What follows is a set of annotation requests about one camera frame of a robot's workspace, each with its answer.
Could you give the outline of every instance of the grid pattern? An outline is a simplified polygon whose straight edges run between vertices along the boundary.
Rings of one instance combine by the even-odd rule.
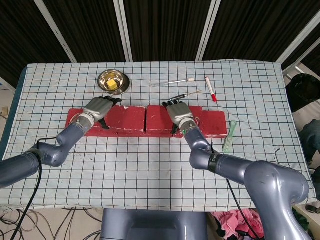
[[[309,182],[307,201],[316,200],[308,167],[288,105],[281,65],[223,60],[205,62],[117,62],[30,64],[3,159],[29,149],[37,139],[64,129],[70,108],[82,108],[105,96],[99,74],[117,69],[131,80],[121,95],[124,106],[160,105],[183,93],[190,106],[226,113],[238,122],[232,155],[280,163],[300,171]],[[205,83],[211,80],[218,102]],[[195,78],[178,86],[153,83]],[[209,139],[222,152],[223,139]],[[43,166],[34,208],[92,206],[170,211],[227,211],[236,203],[226,180],[192,169],[184,138],[83,137],[61,167]],[[0,205],[9,211],[27,205],[37,174],[0,190]],[[254,206],[244,186],[232,182],[243,208]]]

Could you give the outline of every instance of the pink cloth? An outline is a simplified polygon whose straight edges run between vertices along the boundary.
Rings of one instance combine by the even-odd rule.
[[[243,209],[242,212],[258,237],[263,238],[264,229],[259,214],[251,209]],[[212,212],[211,214],[220,222],[222,230],[225,231],[224,239],[228,239],[232,235],[239,238],[239,234],[236,231],[246,232],[251,237],[256,238],[239,210]]]

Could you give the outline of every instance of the yellow sponge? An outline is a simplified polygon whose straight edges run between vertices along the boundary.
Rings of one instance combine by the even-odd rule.
[[[118,87],[118,85],[114,79],[110,79],[109,81],[106,82],[106,84],[108,85],[108,88],[111,91],[116,90]]]

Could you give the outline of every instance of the red brick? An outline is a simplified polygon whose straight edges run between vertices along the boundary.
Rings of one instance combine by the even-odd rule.
[[[170,134],[173,122],[164,106],[149,105],[146,108],[146,133]]]
[[[153,132],[153,133],[147,133],[145,132],[144,133],[144,136],[145,138],[172,138],[173,137],[173,134],[171,133],[163,133],[163,132]]]
[[[146,108],[143,106],[114,106],[106,115],[105,122],[117,133],[143,133]]]
[[[94,126],[86,133],[87,137],[105,137],[105,138],[118,138],[119,135],[116,131],[111,129],[104,129],[95,123]]]
[[[144,131],[120,131],[118,132],[119,137],[126,137],[126,138],[143,138],[145,137]]]
[[[223,139],[227,136],[226,115],[223,111],[203,111],[203,135]]]

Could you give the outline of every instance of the robotic arm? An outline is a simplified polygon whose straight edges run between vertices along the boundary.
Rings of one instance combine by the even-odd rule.
[[[184,102],[169,101],[163,105],[191,148],[193,168],[209,170],[246,187],[261,217],[266,240],[310,239],[291,207],[305,200],[309,193],[308,182],[300,172],[267,161],[249,161],[212,152]]]
[[[39,169],[38,159],[44,165],[61,166],[71,148],[119,102],[121,99],[110,96],[95,97],[85,106],[83,113],[76,115],[56,136],[58,145],[39,142],[21,155],[0,161],[0,189],[35,174]]]

